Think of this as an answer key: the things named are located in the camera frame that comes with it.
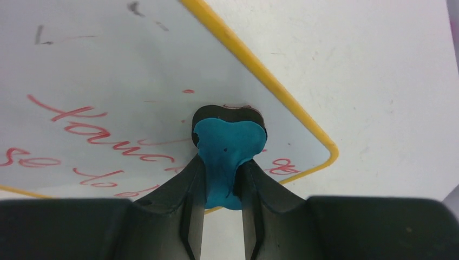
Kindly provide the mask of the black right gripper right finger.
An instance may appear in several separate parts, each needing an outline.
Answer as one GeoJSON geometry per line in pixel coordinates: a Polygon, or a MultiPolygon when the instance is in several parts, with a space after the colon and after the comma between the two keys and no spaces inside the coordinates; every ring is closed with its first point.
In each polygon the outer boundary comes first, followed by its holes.
{"type": "Polygon", "coordinates": [[[441,202],[303,199],[249,161],[238,168],[247,259],[458,259],[458,221],[441,202]]]}

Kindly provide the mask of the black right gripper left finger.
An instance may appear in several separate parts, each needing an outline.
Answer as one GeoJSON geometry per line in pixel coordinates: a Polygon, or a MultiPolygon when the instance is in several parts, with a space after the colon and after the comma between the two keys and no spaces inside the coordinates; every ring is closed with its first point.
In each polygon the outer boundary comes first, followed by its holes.
{"type": "Polygon", "coordinates": [[[1,201],[1,259],[199,259],[199,156],[144,197],[1,201]]]}

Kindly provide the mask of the blue whiteboard eraser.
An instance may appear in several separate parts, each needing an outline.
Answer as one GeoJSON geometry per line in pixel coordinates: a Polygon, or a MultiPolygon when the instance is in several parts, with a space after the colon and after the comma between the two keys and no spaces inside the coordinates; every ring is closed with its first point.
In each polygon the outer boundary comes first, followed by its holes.
{"type": "Polygon", "coordinates": [[[267,142],[262,115],[252,107],[200,107],[192,118],[192,141],[205,165],[210,210],[241,210],[238,168],[260,154],[267,142]]]}

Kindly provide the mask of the yellow framed whiteboard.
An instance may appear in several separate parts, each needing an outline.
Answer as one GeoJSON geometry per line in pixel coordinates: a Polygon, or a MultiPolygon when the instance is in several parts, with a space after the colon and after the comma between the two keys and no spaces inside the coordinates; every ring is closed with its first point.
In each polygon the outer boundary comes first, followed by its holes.
{"type": "Polygon", "coordinates": [[[285,184],[338,149],[204,1],[1,1],[1,190],[136,200],[196,153],[205,105],[254,109],[285,184]]]}

